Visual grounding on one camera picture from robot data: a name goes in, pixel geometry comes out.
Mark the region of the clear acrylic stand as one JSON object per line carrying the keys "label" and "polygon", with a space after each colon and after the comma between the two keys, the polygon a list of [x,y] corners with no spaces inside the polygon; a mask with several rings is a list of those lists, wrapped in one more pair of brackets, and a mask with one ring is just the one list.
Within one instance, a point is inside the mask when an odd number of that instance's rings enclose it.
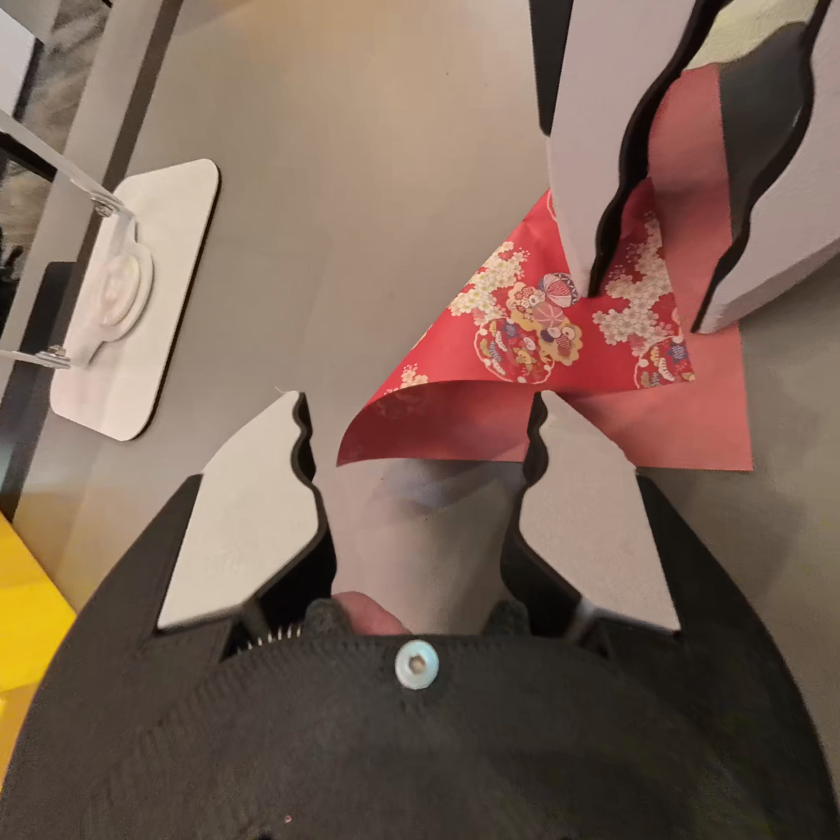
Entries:
{"label": "clear acrylic stand", "polygon": [[103,265],[89,268],[82,283],[92,290],[92,303],[82,309],[80,336],[68,349],[54,344],[37,353],[2,349],[1,355],[56,371],[86,368],[103,344],[124,338],[142,317],[154,280],[152,254],[138,242],[137,217],[120,198],[6,112],[1,126],[9,156],[39,175],[62,174],[87,195],[97,215],[114,219]]}

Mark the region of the grey shaggy rug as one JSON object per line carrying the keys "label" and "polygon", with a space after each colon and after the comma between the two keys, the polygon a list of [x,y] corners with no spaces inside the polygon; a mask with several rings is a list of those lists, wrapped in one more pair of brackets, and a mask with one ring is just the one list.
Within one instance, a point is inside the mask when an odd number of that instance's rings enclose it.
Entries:
{"label": "grey shaggy rug", "polygon": [[[2,1],[2,111],[57,152],[67,144],[112,9],[100,1]],[[2,152],[2,293],[12,297],[50,184]]]}

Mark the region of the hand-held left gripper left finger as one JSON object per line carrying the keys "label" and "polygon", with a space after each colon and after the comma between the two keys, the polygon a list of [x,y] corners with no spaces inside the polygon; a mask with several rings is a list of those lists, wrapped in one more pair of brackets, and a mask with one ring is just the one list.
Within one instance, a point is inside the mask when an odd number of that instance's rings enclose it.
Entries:
{"label": "hand-held left gripper left finger", "polygon": [[206,464],[159,630],[231,619],[289,631],[331,596],[338,562],[311,438],[306,395],[284,392]]}

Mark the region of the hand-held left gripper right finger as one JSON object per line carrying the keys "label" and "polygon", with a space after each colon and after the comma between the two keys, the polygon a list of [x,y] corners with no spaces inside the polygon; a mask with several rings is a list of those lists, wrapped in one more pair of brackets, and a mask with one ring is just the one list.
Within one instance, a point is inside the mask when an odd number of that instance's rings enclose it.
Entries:
{"label": "hand-held left gripper right finger", "polygon": [[500,575],[530,634],[578,641],[603,618],[677,634],[636,467],[553,392],[534,395],[527,431]]}

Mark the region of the red patterned origami paper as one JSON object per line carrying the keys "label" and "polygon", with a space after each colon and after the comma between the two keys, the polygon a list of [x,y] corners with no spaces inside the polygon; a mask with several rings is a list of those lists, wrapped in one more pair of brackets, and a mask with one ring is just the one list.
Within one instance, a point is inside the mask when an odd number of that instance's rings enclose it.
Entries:
{"label": "red patterned origami paper", "polygon": [[685,71],[602,289],[573,288],[546,192],[353,419],[337,466],[522,461],[532,396],[552,391],[635,466],[751,471],[739,328],[690,330],[732,243],[724,144],[719,67]]}

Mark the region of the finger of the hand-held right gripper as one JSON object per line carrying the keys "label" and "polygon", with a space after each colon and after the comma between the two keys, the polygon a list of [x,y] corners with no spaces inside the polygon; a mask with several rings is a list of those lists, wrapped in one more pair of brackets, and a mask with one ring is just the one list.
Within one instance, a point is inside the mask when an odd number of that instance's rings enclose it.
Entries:
{"label": "finger of the hand-held right gripper", "polygon": [[717,263],[692,332],[726,328],[838,256],[838,52],[838,2],[818,2],[796,47],[801,109],[747,188],[746,213]]}
{"label": "finger of the hand-held right gripper", "polygon": [[575,1],[548,137],[549,184],[570,276],[598,291],[624,206],[648,173],[659,105],[728,2]]}

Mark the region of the yellow panel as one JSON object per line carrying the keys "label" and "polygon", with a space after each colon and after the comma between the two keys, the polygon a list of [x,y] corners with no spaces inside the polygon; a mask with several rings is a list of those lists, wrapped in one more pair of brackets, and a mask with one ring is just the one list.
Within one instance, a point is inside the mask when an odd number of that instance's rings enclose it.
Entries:
{"label": "yellow panel", "polygon": [[8,718],[44,677],[76,613],[1,517],[1,698]]}

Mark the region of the white rounded base board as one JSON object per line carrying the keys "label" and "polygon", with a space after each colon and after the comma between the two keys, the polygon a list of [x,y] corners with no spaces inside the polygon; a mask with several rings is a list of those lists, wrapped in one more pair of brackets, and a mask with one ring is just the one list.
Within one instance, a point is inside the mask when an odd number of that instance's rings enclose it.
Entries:
{"label": "white rounded base board", "polygon": [[[197,263],[214,213],[220,174],[201,159],[133,175],[115,196],[137,218],[137,240],[152,254],[154,280],[143,315],[121,340],[103,344],[89,366],[54,373],[53,413],[121,443],[142,434],[152,419],[191,293]],[[101,224],[88,261],[103,265],[114,219]],[[80,336],[83,307],[92,290],[80,285],[61,346]]]}

